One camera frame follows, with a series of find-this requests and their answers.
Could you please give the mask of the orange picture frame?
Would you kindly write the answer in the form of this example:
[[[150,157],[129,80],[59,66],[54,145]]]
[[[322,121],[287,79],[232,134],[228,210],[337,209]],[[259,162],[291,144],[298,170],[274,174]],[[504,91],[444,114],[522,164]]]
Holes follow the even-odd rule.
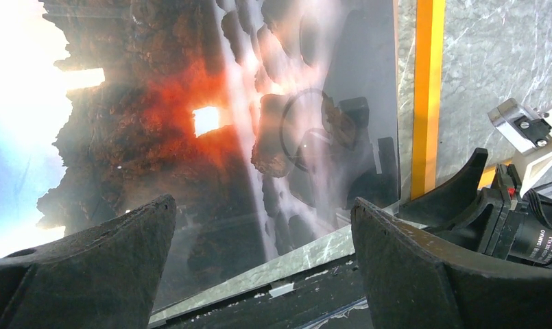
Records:
[[[552,106],[552,1],[419,1],[415,46],[412,198],[477,147],[512,156],[488,119],[506,99]]]

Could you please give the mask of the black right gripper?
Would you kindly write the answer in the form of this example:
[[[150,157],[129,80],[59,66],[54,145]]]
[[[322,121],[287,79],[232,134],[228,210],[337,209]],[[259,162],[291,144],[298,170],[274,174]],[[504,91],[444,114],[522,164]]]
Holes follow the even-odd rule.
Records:
[[[478,190],[487,159],[476,148],[451,179],[402,205],[397,217],[474,252],[552,269],[552,199],[533,189],[521,196],[512,164],[498,164],[490,187]]]

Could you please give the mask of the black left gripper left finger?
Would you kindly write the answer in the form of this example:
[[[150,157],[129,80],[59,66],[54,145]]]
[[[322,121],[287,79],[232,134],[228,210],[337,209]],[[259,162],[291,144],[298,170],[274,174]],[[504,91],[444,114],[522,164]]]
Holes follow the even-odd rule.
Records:
[[[0,328],[146,328],[176,227],[161,195],[0,258]]]

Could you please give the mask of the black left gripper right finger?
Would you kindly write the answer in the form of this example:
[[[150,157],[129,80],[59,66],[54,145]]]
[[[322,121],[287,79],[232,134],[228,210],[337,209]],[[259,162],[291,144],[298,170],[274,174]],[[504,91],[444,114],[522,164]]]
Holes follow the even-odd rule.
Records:
[[[351,231],[375,328],[552,328],[552,269],[472,252],[362,198]]]

